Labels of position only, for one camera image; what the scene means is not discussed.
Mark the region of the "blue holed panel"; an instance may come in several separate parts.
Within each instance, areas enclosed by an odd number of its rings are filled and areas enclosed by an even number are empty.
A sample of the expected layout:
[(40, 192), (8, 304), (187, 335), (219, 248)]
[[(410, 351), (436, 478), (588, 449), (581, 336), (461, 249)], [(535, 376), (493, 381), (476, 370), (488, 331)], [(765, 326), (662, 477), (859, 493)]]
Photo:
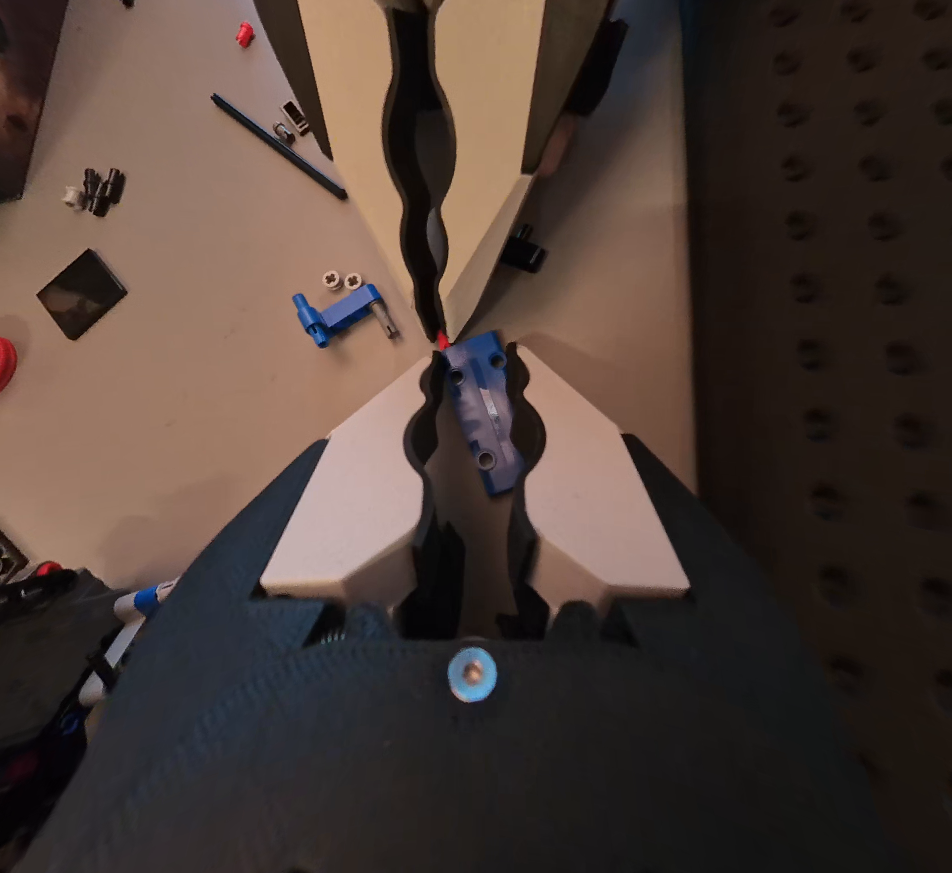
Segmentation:
[(442, 350), (448, 395), (482, 487), (490, 498), (510, 493), (541, 453), (537, 420), (507, 379), (507, 351), (497, 331)]

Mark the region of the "long black axle rod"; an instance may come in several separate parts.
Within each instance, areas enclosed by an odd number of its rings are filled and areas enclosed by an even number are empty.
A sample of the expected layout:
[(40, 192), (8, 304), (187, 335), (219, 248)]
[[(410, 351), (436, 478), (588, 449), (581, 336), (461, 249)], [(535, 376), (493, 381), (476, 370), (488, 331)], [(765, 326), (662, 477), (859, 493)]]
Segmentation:
[(244, 128), (244, 130), (251, 134), (257, 141), (263, 142), (269, 149), (303, 172), (305, 176), (322, 189), (325, 189), (335, 199), (340, 201), (349, 200), (349, 194), (342, 185), (299, 155), (289, 145), (279, 140), (273, 133), (268, 132), (268, 130), (256, 123), (255, 120), (245, 115), (244, 112), (235, 105), (232, 105), (232, 103), (224, 97), (218, 93), (212, 93), (210, 95), (210, 101), (219, 111), (230, 117), (234, 123)]

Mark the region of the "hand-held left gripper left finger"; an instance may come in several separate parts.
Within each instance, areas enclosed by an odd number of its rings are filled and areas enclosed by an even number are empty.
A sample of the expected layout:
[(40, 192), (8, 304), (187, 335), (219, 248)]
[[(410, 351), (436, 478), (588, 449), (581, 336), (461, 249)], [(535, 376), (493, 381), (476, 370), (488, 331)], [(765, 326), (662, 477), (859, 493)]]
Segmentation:
[(260, 578), (268, 596), (378, 605), (411, 639), (456, 636), (466, 548), (426, 471), (445, 383), (433, 354), (328, 435)]

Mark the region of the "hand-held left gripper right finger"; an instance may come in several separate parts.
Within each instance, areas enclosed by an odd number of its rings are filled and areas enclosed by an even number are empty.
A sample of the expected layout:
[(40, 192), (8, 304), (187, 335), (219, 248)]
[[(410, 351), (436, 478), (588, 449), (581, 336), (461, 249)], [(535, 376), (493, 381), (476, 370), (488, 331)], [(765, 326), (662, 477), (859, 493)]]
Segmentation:
[(626, 599), (680, 598), (690, 582), (625, 434), (532, 350), (506, 346), (513, 489), (507, 568), (516, 636), (541, 639), (560, 611), (601, 620)]

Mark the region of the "black square printed tile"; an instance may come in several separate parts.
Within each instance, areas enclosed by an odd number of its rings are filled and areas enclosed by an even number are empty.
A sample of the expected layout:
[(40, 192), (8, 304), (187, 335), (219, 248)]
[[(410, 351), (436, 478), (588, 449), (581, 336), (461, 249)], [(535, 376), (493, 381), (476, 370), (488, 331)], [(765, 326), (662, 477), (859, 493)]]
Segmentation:
[(36, 293), (64, 337), (78, 341), (127, 296), (127, 288), (94, 249), (84, 250)]

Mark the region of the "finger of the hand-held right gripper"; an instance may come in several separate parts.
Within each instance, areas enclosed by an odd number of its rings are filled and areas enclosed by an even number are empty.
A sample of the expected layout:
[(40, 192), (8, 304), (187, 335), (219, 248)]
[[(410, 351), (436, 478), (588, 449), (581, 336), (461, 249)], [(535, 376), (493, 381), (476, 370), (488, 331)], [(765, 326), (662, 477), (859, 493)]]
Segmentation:
[(416, 125), (432, 92), (427, 17), (398, 0), (297, 0), (331, 160), (431, 340), (443, 329)]
[(446, 336), (477, 309), (534, 179), (523, 170), (545, 0), (443, 0), (435, 78), (455, 144), (439, 217), (447, 239), (438, 286)]

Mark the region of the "blue angled holed beam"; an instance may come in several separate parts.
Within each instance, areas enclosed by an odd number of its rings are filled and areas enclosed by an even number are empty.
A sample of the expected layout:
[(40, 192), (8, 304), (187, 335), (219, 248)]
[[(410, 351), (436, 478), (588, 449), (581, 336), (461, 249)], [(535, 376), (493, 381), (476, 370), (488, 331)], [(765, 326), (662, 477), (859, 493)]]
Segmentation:
[(374, 314), (384, 299), (373, 284), (351, 291), (338, 302), (321, 311), (313, 307), (305, 295), (295, 294), (292, 303), (303, 331), (320, 349), (357, 322)]

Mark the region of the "toy truck set box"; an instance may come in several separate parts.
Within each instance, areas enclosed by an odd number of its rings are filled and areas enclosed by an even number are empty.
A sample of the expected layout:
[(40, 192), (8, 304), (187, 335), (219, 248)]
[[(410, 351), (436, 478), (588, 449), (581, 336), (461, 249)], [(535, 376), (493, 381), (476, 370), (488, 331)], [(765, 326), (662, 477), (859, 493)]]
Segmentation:
[(68, 0), (1, 0), (1, 200), (22, 198)]

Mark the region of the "grey desk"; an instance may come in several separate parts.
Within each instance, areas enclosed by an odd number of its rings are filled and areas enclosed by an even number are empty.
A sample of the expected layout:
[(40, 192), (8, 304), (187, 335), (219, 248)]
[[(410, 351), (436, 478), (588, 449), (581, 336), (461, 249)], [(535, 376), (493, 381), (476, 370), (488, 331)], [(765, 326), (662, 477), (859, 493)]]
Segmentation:
[[(494, 276), (472, 332), (540, 358), (698, 487), (678, 0), (622, 0), (611, 87), (526, 217), (536, 276)], [(212, 105), (257, 121), (289, 94), (250, 0), (70, 0), (21, 200), (2, 205), (2, 529), (116, 587), (167, 580), (317, 438), (428, 355), (347, 203)], [(125, 173), (101, 217), (62, 201)], [(96, 250), (127, 296), (71, 342), (36, 293)], [(292, 303), (363, 276), (374, 316), (318, 348)]]

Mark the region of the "dark grey holed beam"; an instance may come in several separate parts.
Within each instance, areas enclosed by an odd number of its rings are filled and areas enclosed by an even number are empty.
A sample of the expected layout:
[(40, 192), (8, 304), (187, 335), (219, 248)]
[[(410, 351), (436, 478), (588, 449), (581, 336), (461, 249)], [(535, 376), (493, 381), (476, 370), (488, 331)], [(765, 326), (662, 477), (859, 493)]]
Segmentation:
[(519, 240), (514, 234), (507, 238), (501, 253), (499, 264), (521, 272), (537, 274), (548, 255), (545, 248), (532, 240), (533, 232), (528, 241)]

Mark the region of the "black dimpled mat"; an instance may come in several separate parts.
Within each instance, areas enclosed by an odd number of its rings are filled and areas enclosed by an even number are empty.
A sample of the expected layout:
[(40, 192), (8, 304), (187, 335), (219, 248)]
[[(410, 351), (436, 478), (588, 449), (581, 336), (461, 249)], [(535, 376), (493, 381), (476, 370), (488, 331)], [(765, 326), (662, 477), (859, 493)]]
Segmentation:
[(951, 0), (680, 0), (701, 492), (950, 871)]

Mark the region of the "person's right hand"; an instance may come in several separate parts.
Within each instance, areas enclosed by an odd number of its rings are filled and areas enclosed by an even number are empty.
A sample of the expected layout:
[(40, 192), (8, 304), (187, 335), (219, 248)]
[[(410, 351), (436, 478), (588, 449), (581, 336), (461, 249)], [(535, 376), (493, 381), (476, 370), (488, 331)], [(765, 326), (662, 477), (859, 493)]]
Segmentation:
[(538, 178), (550, 178), (562, 165), (573, 141), (578, 123), (579, 117), (572, 113), (565, 112), (559, 117), (541, 154), (540, 164), (536, 172)]

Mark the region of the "black toy truck model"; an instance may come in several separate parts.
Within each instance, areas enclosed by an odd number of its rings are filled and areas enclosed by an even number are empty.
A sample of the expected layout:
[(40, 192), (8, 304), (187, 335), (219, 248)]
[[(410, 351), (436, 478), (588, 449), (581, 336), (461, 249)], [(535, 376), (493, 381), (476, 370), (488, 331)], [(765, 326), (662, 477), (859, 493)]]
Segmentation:
[(2, 841), (41, 823), (87, 747), (86, 721), (179, 581), (125, 592), (52, 561), (2, 584)]

